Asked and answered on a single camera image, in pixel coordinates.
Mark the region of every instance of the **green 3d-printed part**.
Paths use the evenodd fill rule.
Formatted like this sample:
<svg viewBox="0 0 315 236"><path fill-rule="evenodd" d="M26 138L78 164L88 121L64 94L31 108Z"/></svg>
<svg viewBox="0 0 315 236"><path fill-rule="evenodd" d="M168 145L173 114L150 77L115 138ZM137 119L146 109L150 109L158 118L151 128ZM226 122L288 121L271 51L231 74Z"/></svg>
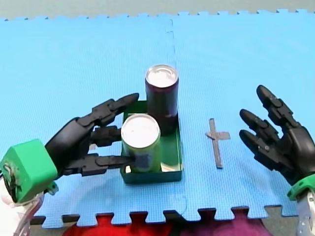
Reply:
<svg viewBox="0 0 315 236"><path fill-rule="evenodd" d="M11 146L0 162L0 169L8 183L14 175L18 203L29 201L46 189L51 194L58 190L54 183L57 169L38 139Z"/></svg>
<svg viewBox="0 0 315 236"><path fill-rule="evenodd" d="M307 176L298 181L295 185L292 186L287 196L291 201L296 201L297 196L308 189L315 192L315 174Z"/></svg>

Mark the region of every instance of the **purple fabric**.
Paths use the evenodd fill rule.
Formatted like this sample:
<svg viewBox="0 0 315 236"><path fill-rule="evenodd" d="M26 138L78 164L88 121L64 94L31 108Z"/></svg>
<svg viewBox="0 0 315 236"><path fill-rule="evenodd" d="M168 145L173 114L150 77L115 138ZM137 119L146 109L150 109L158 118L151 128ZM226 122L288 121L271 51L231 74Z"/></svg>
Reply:
<svg viewBox="0 0 315 236"><path fill-rule="evenodd" d="M181 236L272 236L260 219L248 219L245 211L235 211L235 219L216 221L212 217L192 224Z"/></svg>

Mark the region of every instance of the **dark purple can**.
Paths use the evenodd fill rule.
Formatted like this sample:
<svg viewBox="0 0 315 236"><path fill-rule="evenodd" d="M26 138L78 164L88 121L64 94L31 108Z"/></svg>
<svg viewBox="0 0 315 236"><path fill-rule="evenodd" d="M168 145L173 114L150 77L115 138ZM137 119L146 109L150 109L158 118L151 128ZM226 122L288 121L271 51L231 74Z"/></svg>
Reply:
<svg viewBox="0 0 315 236"><path fill-rule="evenodd" d="M155 65L146 73L147 111L169 135L178 124L178 73L169 65Z"/></svg>

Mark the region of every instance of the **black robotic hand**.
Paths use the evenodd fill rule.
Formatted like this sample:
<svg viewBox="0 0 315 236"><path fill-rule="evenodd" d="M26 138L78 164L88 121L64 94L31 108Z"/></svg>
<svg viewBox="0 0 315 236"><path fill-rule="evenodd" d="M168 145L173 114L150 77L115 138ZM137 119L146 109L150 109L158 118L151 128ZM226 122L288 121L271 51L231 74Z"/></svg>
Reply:
<svg viewBox="0 0 315 236"><path fill-rule="evenodd" d="M65 124L45 145L58 170L58 177L99 175L132 163L134 160L130 156L99 156L88 152L91 144L106 147L121 141L121 130L107 125L138 98L139 94L133 93L117 101L109 99L93 107L86 116L73 118Z"/></svg>
<svg viewBox="0 0 315 236"><path fill-rule="evenodd" d="M254 153L255 160L270 170L279 171L291 185L315 173L315 144L309 132L297 122L290 108L269 89L259 85L257 95L268 111L271 121L281 127L283 136L267 121L242 109L242 120L253 130L240 131L244 144Z"/></svg>

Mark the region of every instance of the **table surface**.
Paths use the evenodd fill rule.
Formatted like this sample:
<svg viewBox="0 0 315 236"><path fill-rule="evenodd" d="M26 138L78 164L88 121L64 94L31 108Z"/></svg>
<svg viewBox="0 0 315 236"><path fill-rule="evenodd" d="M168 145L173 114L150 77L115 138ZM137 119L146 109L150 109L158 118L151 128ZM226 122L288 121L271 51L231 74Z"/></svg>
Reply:
<svg viewBox="0 0 315 236"><path fill-rule="evenodd" d="M300 0L300 1L247 1L247 0L221 0L221 1L208 1L208 0L174 0L174 1L155 1L148 2L145 0L133 0L133 1L109 1L109 0L67 0L67 1L40 1L40 0L0 0L0 17L5 17L10 20L15 17L25 16L32 18L35 16L48 16L53 18L59 15L63 16L95 16L99 14L105 14L114 16L121 13L129 15L136 15L138 13L146 12L150 15L156 15L158 13L171 13L176 14L179 11L189 11L196 13L198 11L209 11L216 13L217 11L229 11L235 13L239 10L247 10L249 12L256 12L257 10L265 9L271 12L275 12L277 8L286 8L290 11L295 11L297 8L307 9L310 12L315 10L315 2L312 0ZM274 235L294 235L292 232L292 225L290 220L284 220L277 218L276 214L271 216L273 223L266 224L273 231ZM32 230L33 236L42 235L43 232L36 227ZM46 230L46 234L57 236L60 235L60 230Z"/></svg>

